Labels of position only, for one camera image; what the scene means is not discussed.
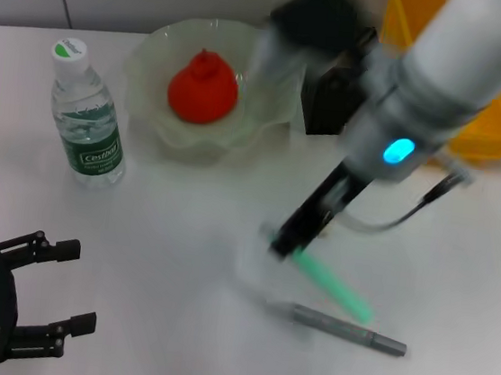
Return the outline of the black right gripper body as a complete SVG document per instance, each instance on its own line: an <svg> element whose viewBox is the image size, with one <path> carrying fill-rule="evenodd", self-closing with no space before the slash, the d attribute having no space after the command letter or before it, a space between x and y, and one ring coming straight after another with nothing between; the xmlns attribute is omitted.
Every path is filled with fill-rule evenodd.
<svg viewBox="0 0 501 375"><path fill-rule="evenodd" d="M284 222L281 245L308 246L369 184L369 178L350 171L344 162L338 164Z"/></svg>

